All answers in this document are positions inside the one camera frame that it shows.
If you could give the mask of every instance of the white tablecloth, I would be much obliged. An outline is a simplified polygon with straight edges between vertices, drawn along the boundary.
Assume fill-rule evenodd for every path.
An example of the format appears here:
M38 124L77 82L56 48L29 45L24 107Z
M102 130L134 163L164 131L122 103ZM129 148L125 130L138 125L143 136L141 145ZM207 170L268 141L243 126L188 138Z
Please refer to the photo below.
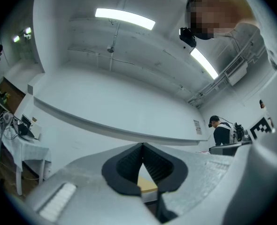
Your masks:
M37 140L27 141L19 136L14 139L16 135L15 129L10 127L4 130L2 142L7 150L11 153L14 163L23 170L22 162L25 160L45 160L51 162L51 152L49 148L40 145Z

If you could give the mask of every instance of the fluorescent light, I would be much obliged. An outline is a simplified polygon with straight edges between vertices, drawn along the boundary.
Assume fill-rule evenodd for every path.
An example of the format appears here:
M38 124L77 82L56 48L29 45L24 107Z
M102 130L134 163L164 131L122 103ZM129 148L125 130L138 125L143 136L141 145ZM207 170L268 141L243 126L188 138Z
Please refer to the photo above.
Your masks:
M142 17L134 13L124 12L124 11L115 10L115 9L98 8L96 11L96 17L106 17L106 18L122 20L125 22L136 24L138 26L142 26L149 30L152 30L155 24L154 21L148 18Z
M16 43L18 40L20 40L20 37L19 36L16 36L13 38L13 41Z
M218 77L218 73L215 71L213 66L209 63L209 61L198 51L198 49L194 48L191 51L191 55L207 70L209 75L212 76L213 79Z
M31 28L26 28L25 32L26 32L26 34L31 33Z

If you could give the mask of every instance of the ceiling light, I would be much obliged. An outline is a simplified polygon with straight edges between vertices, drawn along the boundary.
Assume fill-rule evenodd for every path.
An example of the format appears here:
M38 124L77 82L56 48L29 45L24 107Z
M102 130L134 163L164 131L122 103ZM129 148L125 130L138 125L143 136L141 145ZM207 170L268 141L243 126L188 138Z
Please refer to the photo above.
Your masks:
M209 75L212 76L213 79L218 77L218 73L215 71L213 66L209 63L209 61L198 51L198 49L194 48L191 51L191 55L207 70Z
M18 40L20 40L20 37L19 36L16 36L13 38L13 41L16 43Z
M96 11L96 17L105 17L105 18L122 20L125 22L136 24L138 26L142 26L149 30L152 30L155 24L154 21L148 18L142 17L137 14L115 10L115 9L98 8Z
M26 32L26 34L31 33L31 28L26 28L25 32Z

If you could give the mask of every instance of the vent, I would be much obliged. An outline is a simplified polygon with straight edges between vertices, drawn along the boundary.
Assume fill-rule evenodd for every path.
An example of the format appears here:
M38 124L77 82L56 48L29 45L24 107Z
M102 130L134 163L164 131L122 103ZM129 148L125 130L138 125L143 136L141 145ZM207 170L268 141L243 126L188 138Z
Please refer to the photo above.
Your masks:
M241 65L241 63L244 61L244 59L241 56L238 56L238 58L233 62L233 64L226 69L225 74L229 76L232 74L235 70L238 69L238 67Z

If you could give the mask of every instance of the white ceiling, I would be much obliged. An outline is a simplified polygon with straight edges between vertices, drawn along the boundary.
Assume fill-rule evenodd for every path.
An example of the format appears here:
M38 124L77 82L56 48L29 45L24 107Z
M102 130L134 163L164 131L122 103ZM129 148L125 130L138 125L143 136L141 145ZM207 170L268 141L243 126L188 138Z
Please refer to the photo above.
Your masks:
M118 21L95 18L95 12L101 7L121 8L124 1L78 1L69 20L71 61L110 70L111 54L107 52L107 46L113 43ZM151 84L185 101L212 82L209 74L190 55L192 48L179 39L179 28L185 25L185 4L186 0L128 0L123 10L156 23L149 31L121 22L111 71ZM227 37L208 41L198 39L197 48L220 73L255 31L255 27L246 24L236 28L232 35L239 48ZM256 52L260 47L262 40L258 33L252 49Z

